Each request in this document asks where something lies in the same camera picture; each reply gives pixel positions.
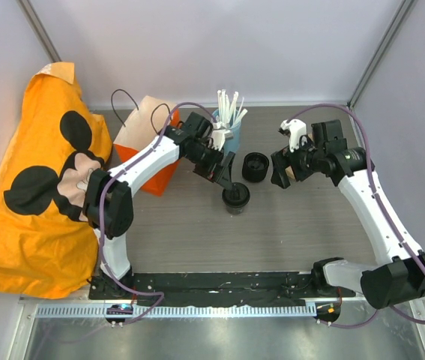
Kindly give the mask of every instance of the black wire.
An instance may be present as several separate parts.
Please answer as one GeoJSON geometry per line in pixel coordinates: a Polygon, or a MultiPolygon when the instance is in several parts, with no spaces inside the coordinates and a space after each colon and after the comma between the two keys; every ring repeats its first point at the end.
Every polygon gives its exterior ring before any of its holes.
{"type": "Polygon", "coordinates": [[[167,111],[170,114],[170,107],[166,103],[160,103],[159,105],[157,105],[157,107],[154,110],[152,110],[152,113],[151,113],[151,125],[157,135],[159,135],[159,131],[157,131],[157,129],[155,128],[152,118],[154,117],[155,110],[159,109],[162,105],[165,105],[165,107],[167,108],[167,111]]]}
{"type": "Polygon", "coordinates": [[[132,100],[132,102],[134,103],[134,105],[136,105],[136,109],[139,111],[139,105],[137,105],[137,102],[134,100],[134,98],[132,97],[132,96],[130,96],[130,94],[127,92],[127,91],[125,91],[124,89],[122,89],[122,88],[117,88],[116,90],[114,90],[114,92],[110,95],[110,104],[111,104],[111,106],[112,106],[112,110],[114,111],[114,113],[115,113],[115,116],[117,116],[117,119],[119,119],[119,121],[125,126],[125,123],[124,123],[124,121],[121,119],[121,117],[119,116],[119,114],[117,113],[117,111],[115,111],[115,107],[114,107],[114,94],[116,93],[116,92],[124,92],[131,100],[132,100]]]}

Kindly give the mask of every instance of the orange paper bag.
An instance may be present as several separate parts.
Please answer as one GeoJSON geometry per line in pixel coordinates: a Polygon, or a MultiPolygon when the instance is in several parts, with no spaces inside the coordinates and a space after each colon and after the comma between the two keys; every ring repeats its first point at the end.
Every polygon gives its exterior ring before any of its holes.
{"type": "MultiPolygon", "coordinates": [[[[121,161],[124,163],[135,154],[148,146],[156,137],[156,131],[160,132],[164,122],[169,114],[169,109],[175,106],[174,103],[146,96],[139,104],[139,110],[135,109],[127,117],[125,126],[121,128],[119,134],[114,140],[115,150],[118,152],[121,161]],[[154,109],[154,116],[151,120],[151,114],[154,109]]],[[[171,125],[177,126],[179,123],[179,111],[176,110],[170,122],[171,125]]],[[[165,191],[175,169],[177,169],[178,161],[164,167],[156,175],[150,178],[141,189],[156,196],[161,196],[165,191]]]]}

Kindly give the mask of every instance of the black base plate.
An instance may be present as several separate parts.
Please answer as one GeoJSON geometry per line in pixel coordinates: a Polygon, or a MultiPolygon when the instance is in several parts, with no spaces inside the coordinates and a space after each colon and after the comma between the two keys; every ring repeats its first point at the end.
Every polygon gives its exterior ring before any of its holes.
{"type": "MultiPolygon", "coordinates": [[[[91,281],[91,300],[127,299],[132,295],[123,290],[112,291],[104,286],[110,279],[103,275],[91,281]]],[[[195,306],[227,308],[233,305],[255,307],[297,306],[304,298],[336,298],[338,288],[318,289],[311,274],[299,272],[226,272],[226,273],[146,273],[135,274],[127,280],[130,287],[151,293],[162,291],[165,299],[160,306],[195,306]]],[[[341,288],[342,297],[355,293],[341,288]]],[[[156,298],[141,296],[138,305],[149,306],[156,298]]]]}

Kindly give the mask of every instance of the orange cloth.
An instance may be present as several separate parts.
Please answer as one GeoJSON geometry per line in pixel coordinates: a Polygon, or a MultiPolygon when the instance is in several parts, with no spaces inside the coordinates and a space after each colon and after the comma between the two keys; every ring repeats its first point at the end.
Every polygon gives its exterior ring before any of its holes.
{"type": "Polygon", "coordinates": [[[86,284],[97,239],[81,210],[88,177],[111,150],[103,116],[81,101],[74,64],[32,78],[0,166],[0,291],[56,299],[86,284]]]}

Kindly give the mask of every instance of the metal frame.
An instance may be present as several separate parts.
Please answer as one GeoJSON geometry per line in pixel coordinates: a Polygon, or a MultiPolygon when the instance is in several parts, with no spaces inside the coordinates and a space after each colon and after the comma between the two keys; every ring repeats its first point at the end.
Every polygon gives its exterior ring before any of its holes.
{"type": "Polygon", "coordinates": [[[389,25],[387,31],[382,37],[376,52],[374,53],[372,59],[367,65],[366,70],[364,71],[364,74],[361,77],[361,80],[359,81],[357,87],[354,90],[354,93],[352,94],[352,97],[348,103],[350,109],[353,109],[354,106],[357,104],[358,100],[361,98],[364,89],[367,87],[367,84],[369,83],[373,74],[376,72],[377,67],[382,62],[385,53],[391,46],[399,29],[406,21],[407,16],[410,14],[416,2],[416,0],[403,0],[400,4],[399,8],[397,9],[397,12],[394,15],[394,18],[392,19],[391,24],[389,25]]]}
{"type": "Polygon", "coordinates": [[[16,0],[17,4],[22,9],[22,12],[25,15],[29,25],[31,26],[34,33],[37,35],[40,44],[44,48],[44,51],[49,56],[51,62],[60,62],[61,56],[59,56],[57,50],[54,47],[54,44],[50,40],[49,35],[47,34],[46,29],[42,25],[37,13],[34,10],[31,2],[29,0],[16,0]]]}

